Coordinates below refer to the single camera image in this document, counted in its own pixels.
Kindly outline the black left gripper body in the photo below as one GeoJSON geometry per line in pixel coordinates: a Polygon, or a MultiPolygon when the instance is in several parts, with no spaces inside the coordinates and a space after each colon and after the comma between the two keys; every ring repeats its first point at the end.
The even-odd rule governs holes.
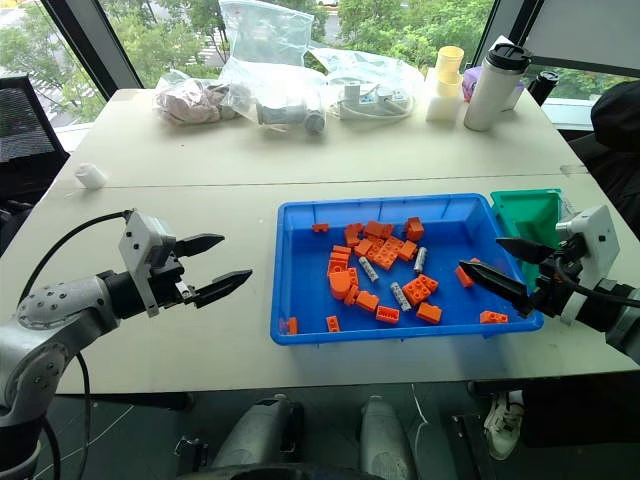
{"type": "Polygon", "coordinates": [[[177,241],[162,264],[151,266],[149,285],[159,307],[170,308],[177,304],[189,304],[195,299],[195,288],[182,279],[185,268],[181,256],[188,253],[188,242],[177,241]]]}

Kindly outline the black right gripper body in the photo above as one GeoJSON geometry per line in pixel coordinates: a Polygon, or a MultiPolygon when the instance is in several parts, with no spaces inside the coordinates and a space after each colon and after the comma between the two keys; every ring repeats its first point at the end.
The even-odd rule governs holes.
{"type": "Polygon", "coordinates": [[[583,271],[581,258],[586,253],[586,243],[582,236],[572,236],[559,244],[558,249],[534,242],[533,264],[538,266],[536,288],[530,295],[531,306],[549,317],[559,316],[566,306],[573,290],[569,283],[562,279],[556,261],[566,277],[572,282],[579,282],[583,271]]]}

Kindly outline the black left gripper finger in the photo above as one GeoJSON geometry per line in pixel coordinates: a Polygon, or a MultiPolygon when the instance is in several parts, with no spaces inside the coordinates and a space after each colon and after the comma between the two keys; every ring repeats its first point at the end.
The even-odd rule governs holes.
{"type": "Polygon", "coordinates": [[[214,279],[209,285],[197,289],[192,297],[192,303],[196,308],[203,308],[216,302],[241,287],[252,273],[253,271],[248,269],[224,274],[214,279]]]}
{"type": "Polygon", "coordinates": [[[224,240],[225,237],[223,235],[211,233],[184,238],[176,242],[174,255],[176,258],[196,256],[208,251],[224,240]]]}

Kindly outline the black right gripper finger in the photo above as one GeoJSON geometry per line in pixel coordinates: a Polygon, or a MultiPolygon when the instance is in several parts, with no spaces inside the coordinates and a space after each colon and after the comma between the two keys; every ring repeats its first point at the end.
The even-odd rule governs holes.
{"type": "Polygon", "coordinates": [[[514,258],[529,264],[540,264],[555,252],[552,247],[524,238],[501,237],[496,243],[514,258]]]}
{"type": "Polygon", "coordinates": [[[474,283],[507,300],[521,316],[527,317],[533,312],[527,287],[520,281],[479,261],[461,260],[459,266],[474,283]]]}

